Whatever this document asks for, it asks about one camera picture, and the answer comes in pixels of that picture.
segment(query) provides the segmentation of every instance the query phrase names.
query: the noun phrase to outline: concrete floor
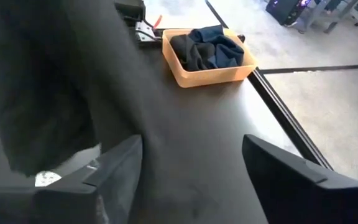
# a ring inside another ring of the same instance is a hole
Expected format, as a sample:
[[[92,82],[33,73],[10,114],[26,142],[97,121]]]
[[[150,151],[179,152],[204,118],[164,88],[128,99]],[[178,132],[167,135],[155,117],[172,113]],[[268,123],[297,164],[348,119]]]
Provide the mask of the concrete floor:
[[[358,64],[351,18],[329,35],[280,26],[263,0],[209,0],[226,24],[246,36],[261,69]],[[358,179],[358,70],[268,75],[268,80],[334,169]]]

